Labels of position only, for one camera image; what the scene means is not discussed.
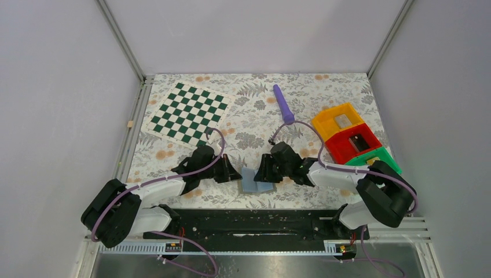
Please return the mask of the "grey card holder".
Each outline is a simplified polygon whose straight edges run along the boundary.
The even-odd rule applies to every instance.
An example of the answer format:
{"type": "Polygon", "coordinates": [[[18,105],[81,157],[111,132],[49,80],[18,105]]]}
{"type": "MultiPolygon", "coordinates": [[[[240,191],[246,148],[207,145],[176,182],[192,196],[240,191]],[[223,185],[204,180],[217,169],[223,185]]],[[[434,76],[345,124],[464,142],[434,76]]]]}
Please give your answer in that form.
{"type": "Polygon", "coordinates": [[[258,170],[243,167],[241,169],[241,191],[246,194],[266,193],[275,190],[274,183],[255,181],[258,170]]]}

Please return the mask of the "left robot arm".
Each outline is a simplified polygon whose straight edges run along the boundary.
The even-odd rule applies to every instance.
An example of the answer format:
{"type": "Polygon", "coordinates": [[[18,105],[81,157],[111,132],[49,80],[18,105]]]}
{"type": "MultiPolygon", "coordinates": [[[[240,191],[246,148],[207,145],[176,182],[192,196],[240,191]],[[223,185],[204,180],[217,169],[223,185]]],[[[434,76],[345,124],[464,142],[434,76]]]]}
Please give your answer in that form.
{"type": "Polygon", "coordinates": [[[161,200],[187,194],[202,180],[220,184],[241,179],[226,154],[216,155],[212,147],[202,145],[172,168],[169,176],[141,184],[124,184],[117,178],[108,181],[80,220],[93,239],[107,248],[146,232],[172,238],[179,232],[178,215],[161,200]]]}

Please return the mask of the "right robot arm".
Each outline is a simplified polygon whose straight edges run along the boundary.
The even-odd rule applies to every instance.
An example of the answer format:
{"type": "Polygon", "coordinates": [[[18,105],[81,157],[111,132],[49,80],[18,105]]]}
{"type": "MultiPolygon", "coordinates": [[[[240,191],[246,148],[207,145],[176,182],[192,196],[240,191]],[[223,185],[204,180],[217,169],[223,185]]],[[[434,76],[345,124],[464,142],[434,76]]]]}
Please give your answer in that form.
{"type": "Polygon", "coordinates": [[[358,193],[360,201],[343,205],[333,217],[332,231],[341,239],[372,223],[397,228],[417,205],[416,191],[381,160],[370,166],[326,163],[320,158],[302,158],[280,142],[262,155],[254,181],[279,183],[285,177],[297,185],[330,186],[358,193]]]}

